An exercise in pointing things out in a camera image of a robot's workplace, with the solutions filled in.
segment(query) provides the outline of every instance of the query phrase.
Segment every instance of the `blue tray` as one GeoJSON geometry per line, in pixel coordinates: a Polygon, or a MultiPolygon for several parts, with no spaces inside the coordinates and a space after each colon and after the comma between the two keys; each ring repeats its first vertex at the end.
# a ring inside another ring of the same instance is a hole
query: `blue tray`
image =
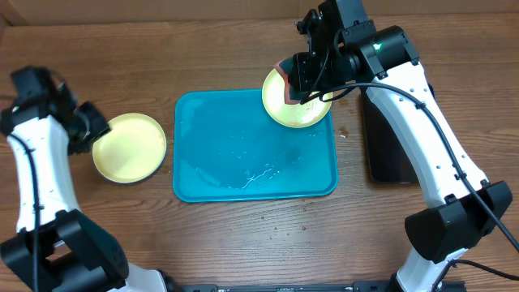
{"type": "Polygon", "coordinates": [[[186,202],[328,195],[337,186],[332,116],[293,129],[261,89],[190,92],[175,108],[173,190],[186,202]]]}

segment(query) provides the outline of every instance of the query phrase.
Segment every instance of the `yellow paper plate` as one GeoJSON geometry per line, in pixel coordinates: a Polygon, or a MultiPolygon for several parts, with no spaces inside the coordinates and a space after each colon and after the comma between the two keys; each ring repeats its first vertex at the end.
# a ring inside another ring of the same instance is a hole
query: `yellow paper plate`
{"type": "MultiPolygon", "coordinates": [[[[308,101],[304,105],[287,105],[284,91],[285,81],[276,69],[273,69],[263,83],[263,105],[276,122],[287,127],[309,127],[320,121],[332,106],[331,102],[322,102],[319,99],[308,101]]],[[[332,94],[328,93],[324,99],[330,97],[332,94]]]]}
{"type": "Polygon", "coordinates": [[[161,125],[144,114],[123,114],[108,122],[92,155],[97,170],[116,183],[136,183],[155,173],[166,153],[161,125]]]}

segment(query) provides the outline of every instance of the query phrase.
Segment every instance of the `smartphone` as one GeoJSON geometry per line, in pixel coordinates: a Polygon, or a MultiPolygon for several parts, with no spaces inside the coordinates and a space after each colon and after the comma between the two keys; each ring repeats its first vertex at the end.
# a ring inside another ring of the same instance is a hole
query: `smartphone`
{"type": "Polygon", "coordinates": [[[370,180],[374,183],[417,183],[407,154],[389,122],[361,90],[362,120],[370,180]]]}

